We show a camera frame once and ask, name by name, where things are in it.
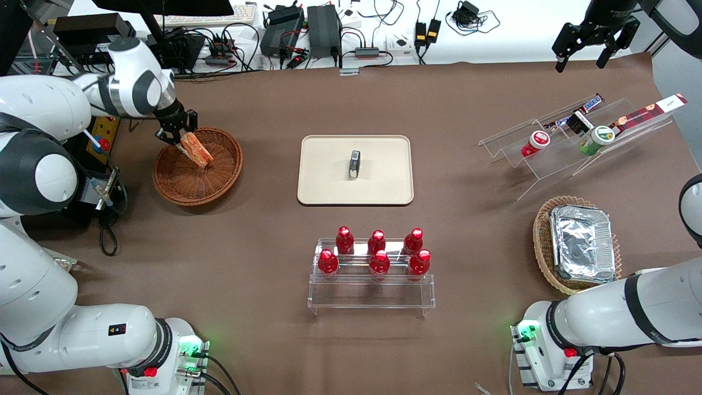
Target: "wicker basket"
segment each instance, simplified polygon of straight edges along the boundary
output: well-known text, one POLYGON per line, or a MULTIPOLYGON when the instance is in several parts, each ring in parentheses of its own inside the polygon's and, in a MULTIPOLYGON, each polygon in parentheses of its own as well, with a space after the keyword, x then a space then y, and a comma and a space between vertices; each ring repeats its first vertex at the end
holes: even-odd
MULTIPOLYGON (((564 294, 572 295, 582 290, 597 286, 594 283, 584 283, 582 281, 564 280, 555 271, 553 264, 553 243, 551 238, 551 223, 549 213, 551 210, 562 205, 578 205, 596 208, 587 200, 574 196, 559 196, 547 201, 534 219, 534 252, 538 268, 543 273, 546 280, 564 294)), ((619 254, 619 243, 616 236, 612 235, 612 248, 614 249, 615 276, 621 278, 621 255, 619 254)))
POLYGON ((244 157, 239 143, 226 131, 215 128, 195 130, 200 143, 214 161, 201 169, 173 145, 161 149, 154 163, 154 185, 169 202, 197 206, 224 195, 239 177, 244 157))

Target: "acrylic shelf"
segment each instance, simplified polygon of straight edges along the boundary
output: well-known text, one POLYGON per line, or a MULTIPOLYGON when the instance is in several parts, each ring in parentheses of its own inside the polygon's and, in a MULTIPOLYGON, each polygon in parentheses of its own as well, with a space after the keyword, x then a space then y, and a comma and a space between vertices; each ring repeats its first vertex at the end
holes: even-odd
POLYGON ((334 238, 320 238, 314 250, 307 307, 318 309, 422 309, 426 315, 436 307, 434 275, 405 274, 410 255, 401 253, 403 239, 386 239, 390 270, 382 278, 368 272, 368 246, 354 244, 354 254, 338 254, 334 238), (317 267, 319 253, 328 248, 339 258, 339 270, 327 275, 317 267))
MULTIPOLYGON (((520 150, 527 143, 533 131, 544 130, 543 125, 567 117, 573 113, 574 109, 581 107, 593 98, 594 96, 585 98, 548 115, 523 122, 478 143, 479 146, 484 146, 493 158, 499 155, 506 157, 514 168, 522 163, 526 165, 529 170, 527 173, 531 173, 533 176, 533 182, 526 190, 521 192, 517 201, 572 176, 576 176, 594 164, 628 152, 639 145, 646 137, 673 121, 670 116, 675 110, 645 121, 617 136, 611 145, 601 148, 593 156, 584 155, 580 151, 580 145, 586 139, 586 134, 576 134, 567 124, 563 124, 560 127, 550 127, 545 130, 551 135, 550 145, 533 155, 522 157, 520 150)), ((634 110, 636 108, 627 99, 621 99, 610 104, 603 101, 598 108, 586 116, 595 126, 608 126, 634 110)))

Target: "keyboard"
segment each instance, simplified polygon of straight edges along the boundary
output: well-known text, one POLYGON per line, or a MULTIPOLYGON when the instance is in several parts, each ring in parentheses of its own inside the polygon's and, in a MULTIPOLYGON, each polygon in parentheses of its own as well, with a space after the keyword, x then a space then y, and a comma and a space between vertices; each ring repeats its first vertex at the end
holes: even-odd
MULTIPOLYGON (((256 6, 253 4, 232 4, 234 15, 226 16, 179 16, 166 15, 166 27, 224 27, 234 22, 252 23, 256 17, 256 6)), ((154 15, 161 22, 160 15, 154 15)))

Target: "red can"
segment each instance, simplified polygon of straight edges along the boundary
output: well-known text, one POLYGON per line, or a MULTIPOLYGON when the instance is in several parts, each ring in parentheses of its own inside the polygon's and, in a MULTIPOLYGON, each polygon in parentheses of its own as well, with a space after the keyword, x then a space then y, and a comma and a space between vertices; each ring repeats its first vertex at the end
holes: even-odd
POLYGON ((336 235, 336 251, 339 254, 353 254, 354 238, 351 230, 346 226, 339 228, 339 233, 336 235))
POLYGON ((420 250, 412 256, 407 265, 407 273, 410 276, 423 276, 429 271, 431 266, 432 253, 429 250, 420 250))
POLYGON ((402 247, 402 254, 412 255, 419 252, 424 245, 424 231, 420 228, 414 228, 410 234, 404 238, 404 246, 402 247))
POLYGON ((329 248, 325 248, 319 253, 317 266, 324 274, 336 274, 339 270, 339 258, 329 248))
POLYGON ((368 272, 374 276, 384 276, 390 271, 390 259, 385 250, 377 251, 368 262, 368 272))
POLYGON ((522 156, 528 157, 538 151, 548 147, 551 137, 542 130, 537 130, 531 134, 529 141, 522 147, 522 156))
POLYGON ((380 250, 385 249, 385 233, 378 229, 373 232, 371 238, 368 239, 368 255, 373 255, 380 250))

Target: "brown table surface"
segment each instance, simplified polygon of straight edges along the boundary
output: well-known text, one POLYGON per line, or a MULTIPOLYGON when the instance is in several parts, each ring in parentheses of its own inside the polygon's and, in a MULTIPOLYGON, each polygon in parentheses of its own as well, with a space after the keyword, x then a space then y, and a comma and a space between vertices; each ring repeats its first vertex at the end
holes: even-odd
MULTIPOLYGON (((119 255, 100 253, 96 227, 32 235, 85 262, 74 273, 79 304, 144 304, 156 316, 184 318, 212 341, 244 395, 478 394, 475 381, 507 394, 508 325, 531 303, 564 297, 538 270, 531 241, 548 198, 575 195, 607 210, 624 274, 699 255, 677 213, 680 188, 698 170, 674 124, 625 157, 515 202, 515 170, 478 147, 482 138, 594 92, 636 108, 661 99, 648 55, 604 70, 572 62, 558 74, 553 65, 366 68, 344 78, 333 69, 294 70, 179 83, 180 100, 201 125, 241 143, 244 170, 230 193, 199 209, 163 200, 151 178, 163 146, 153 137, 157 123, 128 134, 124 122, 114 159, 131 209, 114 227, 119 255), (300 205, 300 142, 309 134, 409 137, 414 201, 300 205), (393 237, 424 228, 437 308, 425 318, 414 310, 321 310, 315 318, 306 306, 313 248, 340 225, 359 239, 376 228, 393 237)), ((699 393, 698 353, 655 346, 623 353, 624 394, 699 393)), ((604 363, 596 365, 599 387, 604 363)), ((54 395, 121 393, 104 368, 30 378, 54 395)), ((16 378, 0 378, 0 387, 32 393, 16 378)), ((537 392, 522 388, 515 371, 515 393, 537 392)))

